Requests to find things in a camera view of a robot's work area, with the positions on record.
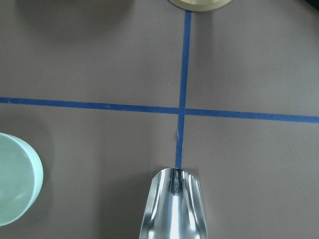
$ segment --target dark corner object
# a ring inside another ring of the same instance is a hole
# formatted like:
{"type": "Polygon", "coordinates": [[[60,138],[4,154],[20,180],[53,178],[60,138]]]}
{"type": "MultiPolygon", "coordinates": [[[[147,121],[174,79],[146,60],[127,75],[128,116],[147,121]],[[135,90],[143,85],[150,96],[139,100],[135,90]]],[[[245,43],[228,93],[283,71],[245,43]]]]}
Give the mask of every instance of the dark corner object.
{"type": "Polygon", "coordinates": [[[306,0],[309,2],[313,7],[317,8],[319,10],[319,1],[318,0],[306,0]]]}

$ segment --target beige round object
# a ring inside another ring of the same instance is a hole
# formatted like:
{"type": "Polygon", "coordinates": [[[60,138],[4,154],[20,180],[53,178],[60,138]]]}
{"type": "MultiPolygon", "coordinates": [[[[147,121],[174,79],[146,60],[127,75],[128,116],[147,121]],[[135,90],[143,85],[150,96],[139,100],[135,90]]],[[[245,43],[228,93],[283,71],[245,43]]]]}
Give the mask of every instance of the beige round object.
{"type": "Polygon", "coordinates": [[[212,11],[232,0],[169,0],[172,4],[189,11],[212,11]]]}

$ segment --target light green bowl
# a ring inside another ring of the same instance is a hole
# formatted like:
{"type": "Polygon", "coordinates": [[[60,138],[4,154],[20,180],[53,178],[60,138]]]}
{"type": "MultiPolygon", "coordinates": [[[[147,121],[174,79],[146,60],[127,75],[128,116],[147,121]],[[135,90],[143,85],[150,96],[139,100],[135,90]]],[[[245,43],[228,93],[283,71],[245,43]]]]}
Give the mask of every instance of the light green bowl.
{"type": "Polygon", "coordinates": [[[42,181],[43,168],[34,149],[20,138],[0,133],[0,226],[29,209],[42,181]]]}

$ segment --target blue line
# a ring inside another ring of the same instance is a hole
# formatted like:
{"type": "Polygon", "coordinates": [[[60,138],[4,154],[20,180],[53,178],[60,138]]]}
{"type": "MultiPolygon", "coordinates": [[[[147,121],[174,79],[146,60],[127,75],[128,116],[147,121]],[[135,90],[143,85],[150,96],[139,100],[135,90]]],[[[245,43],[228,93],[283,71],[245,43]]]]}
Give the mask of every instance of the blue line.
{"type": "Polygon", "coordinates": [[[75,102],[75,101],[37,100],[37,99],[23,99],[23,98],[7,98],[7,97],[0,97],[0,103],[111,110],[111,111],[132,111],[132,112],[147,112],[147,113],[178,114],[178,108],[156,107],[156,106],[133,106],[133,105],[117,105],[117,104],[75,102]]]}
{"type": "Polygon", "coordinates": [[[181,76],[180,76],[180,90],[179,90],[179,111],[178,111],[178,123],[177,123],[176,157],[175,157],[176,168],[181,168],[181,162],[182,162],[188,58],[189,58],[190,24],[191,24],[191,12],[185,11],[183,54],[182,54],[182,62],[181,62],[181,76]]]}
{"type": "Polygon", "coordinates": [[[281,115],[281,114],[235,112],[235,111],[214,111],[214,110],[198,110],[198,109],[186,109],[185,113],[186,115],[190,115],[190,116],[209,116],[209,117],[225,117],[225,118],[252,119],[252,120],[275,120],[275,121],[290,121],[290,122],[304,122],[304,123],[319,123],[319,117],[316,117],[316,116],[281,115]]]}

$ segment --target vertical blue line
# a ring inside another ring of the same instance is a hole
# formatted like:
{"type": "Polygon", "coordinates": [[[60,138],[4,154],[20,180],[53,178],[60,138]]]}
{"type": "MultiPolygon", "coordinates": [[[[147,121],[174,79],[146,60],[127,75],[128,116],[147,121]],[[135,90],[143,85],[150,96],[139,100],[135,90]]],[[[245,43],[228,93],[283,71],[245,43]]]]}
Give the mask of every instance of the vertical blue line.
{"type": "Polygon", "coordinates": [[[183,54],[182,54],[182,61],[181,61],[181,76],[180,76],[180,90],[179,90],[177,143],[176,143],[176,157],[175,157],[175,167],[176,168],[181,168],[181,163],[182,163],[187,74],[188,74],[188,57],[189,57],[189,40],[190,40],[190,24],[191,24],[191,12],[186,10],[185,11],[185,20],[184,20],[183,54]]]}

